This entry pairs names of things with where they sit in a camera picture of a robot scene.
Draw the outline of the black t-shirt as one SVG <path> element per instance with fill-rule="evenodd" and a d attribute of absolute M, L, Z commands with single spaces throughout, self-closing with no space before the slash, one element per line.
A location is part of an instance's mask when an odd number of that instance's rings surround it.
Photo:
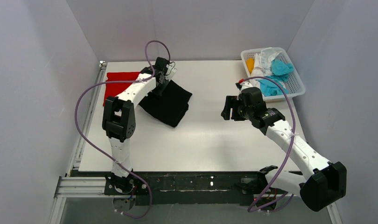
<path fill-rule="evenodd" d="M 170 81 L 160 96 L 149 93 L 140 101 L 139 106 L 160 122 L 177 127 L 189 109 L 191 96 L 191 92 Z"/>

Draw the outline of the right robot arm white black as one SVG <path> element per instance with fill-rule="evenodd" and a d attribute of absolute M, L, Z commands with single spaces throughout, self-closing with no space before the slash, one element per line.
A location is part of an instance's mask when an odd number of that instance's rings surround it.
<path fill-rule="evenodd" d="M 266 185 L 248 212 L 273 204 L 256 205 L 269 188 L 299 196 L 312 211 L 320 211 L 346 196 L 347 168 L 339 161 L 326 159 L 297 135 L 296 124 L 289 124 L 276 108 L 268 108 L 259 88 L 249 87 L 241 89 L 237 96 L 226 96 L 221 116 L 224 120 L 250 121 L 286 153 L 279 167 L 268 166 L 259 171 L 260 182 Z"/>

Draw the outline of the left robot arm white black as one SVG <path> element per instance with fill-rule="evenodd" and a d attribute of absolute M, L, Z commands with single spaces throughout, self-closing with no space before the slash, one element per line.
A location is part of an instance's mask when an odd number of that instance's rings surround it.
<path fill-rule="evenodd" d="M 129 138 L 136 128 L 135 107 L 141 105 L 156 116 L 167 99 L 166 88 L 176 73 L 175 64 L 158 57 L 154 65 L 140 72 L 110 72 L 107 74 L 102 128 L 105 130 L 115 159 L 112 179 L 125 179 L 132 171 Z"/>

